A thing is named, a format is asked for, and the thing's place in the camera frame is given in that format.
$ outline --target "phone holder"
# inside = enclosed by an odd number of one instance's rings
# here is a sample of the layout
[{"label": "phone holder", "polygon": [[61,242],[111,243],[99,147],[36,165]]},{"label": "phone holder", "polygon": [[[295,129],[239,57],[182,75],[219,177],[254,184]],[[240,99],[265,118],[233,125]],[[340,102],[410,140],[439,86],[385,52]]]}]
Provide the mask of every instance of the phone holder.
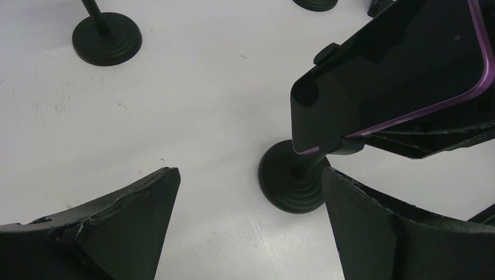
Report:
[{"label": "phone holder", "polygon": [[[320,65],[337,53],[339,45],[332,43],[313,60]],[[263,156],[258,180],[265,197],[277,208],[292,214],[304,214],[323,205],[321,176],[330,166],[326,159],[332,155],[350,155],[364,147],[364,139],[330,139],[319,145],[319,150],[308,155],[297,154],[292,140],[272,146]]]},{"label": "phone holder", "polygon": [[337,5],[339,0],[293,0],[300,7],[313,12],[326,12]]},{"label": "phone holder", "polygon": [[142,35],[130,18],[101,13],[95,0],[82,0],[89,17],[72,34],[77,55],[89,64],[113,66],[130,60],[140,50]]}]

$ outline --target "smartphone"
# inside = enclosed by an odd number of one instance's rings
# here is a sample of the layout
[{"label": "smartphone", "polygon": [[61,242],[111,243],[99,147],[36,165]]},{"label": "smartphone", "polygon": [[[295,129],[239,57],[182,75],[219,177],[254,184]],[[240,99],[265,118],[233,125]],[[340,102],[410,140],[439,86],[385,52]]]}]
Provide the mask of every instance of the smartphone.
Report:
[{"label": "smartphone", "polygon": [[297,80],[292,143],[317,152],[470,100],[495,78],[485,0],[397,0]]}]

